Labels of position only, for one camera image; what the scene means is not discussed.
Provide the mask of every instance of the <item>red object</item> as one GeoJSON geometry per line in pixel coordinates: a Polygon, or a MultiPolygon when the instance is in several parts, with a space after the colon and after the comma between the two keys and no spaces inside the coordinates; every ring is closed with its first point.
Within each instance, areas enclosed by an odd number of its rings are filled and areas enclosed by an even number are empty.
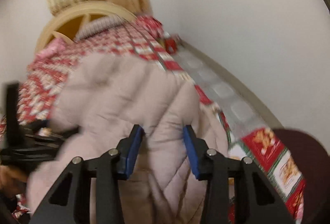
{"type": "Polygon", "coordinates": [[[170,55],[176,53],[178,50],[177,48],[177,43],[175,42],[174,39],[169,38],[165,40],[165,50],[168,52],[170,55]]]}

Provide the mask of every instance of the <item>hand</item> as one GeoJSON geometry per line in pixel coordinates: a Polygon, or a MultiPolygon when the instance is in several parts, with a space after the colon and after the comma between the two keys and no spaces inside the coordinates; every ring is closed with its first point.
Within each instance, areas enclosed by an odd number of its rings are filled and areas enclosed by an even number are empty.
{"type": "Polygon", "coordinates": [[[0,191],[8,198],[21,194],[25,190],[27,175],[14,166],[0,166],[0,191]]]}

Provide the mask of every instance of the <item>baseboard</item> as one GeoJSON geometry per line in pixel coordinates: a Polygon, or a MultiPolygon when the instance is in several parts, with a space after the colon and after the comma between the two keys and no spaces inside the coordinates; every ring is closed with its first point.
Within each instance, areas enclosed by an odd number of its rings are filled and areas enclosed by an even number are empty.
{"type": "Polygon", "coordinates": [[[283,125],[270,111],[270,109],[267,108],[267,106],[233,74],[231,74],[223,66],[215,62],[212,58],[202,53],[192,45],[184,41],[182,42],[182,45],[184,48],[191,51],[200,60],[204,61],[215,73],[227,81],[235,89],[235,91],[239,93],[254,108],[254,110],[263,118],[269,127],[283,128],[283,125]]]}

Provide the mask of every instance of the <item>silver screw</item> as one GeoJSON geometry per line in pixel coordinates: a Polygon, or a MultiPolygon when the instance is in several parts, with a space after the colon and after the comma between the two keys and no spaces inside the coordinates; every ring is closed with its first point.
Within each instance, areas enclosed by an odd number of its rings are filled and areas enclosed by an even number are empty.
{"type": "Polygon", "coordinates": [[[117,149],[113,148],[113,149],[109,150],[108,153],[110,156],[116,156],[119,153],[119,151],[117,149]]]}
{"type": "Polygon", "coordinates": [[[243,162],[246,163],[247,165],[250,165],[253,163],[253,161],[250,157],[244,157],[243,162]]]}
{"type": "Polygon", "coordinates": [[[75,157],[75,158],[72,159],[72,163],[75,164],[75,165],[78,164],[78,163],[80,163],[80,162],[81,162],[81,158],[80,157],[75,157]]]}
{"type": "Polygon", "coordinates": [[[215,149],[208,149],[206,151],[206,154],[209,156],[215,156],[217,154],[217,151],[215,149]]]}

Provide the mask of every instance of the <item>red container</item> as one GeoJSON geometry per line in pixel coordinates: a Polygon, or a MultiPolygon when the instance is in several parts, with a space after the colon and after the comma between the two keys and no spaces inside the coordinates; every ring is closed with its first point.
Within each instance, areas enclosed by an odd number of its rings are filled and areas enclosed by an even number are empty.
{"type": "Polygon", "coordinates": [[[174,39],[168,38],[165,40],[165,50],[170,55],[176,53],[176,51],[178,50],[178,47],[177,47],[177,44],[174,39]]]}

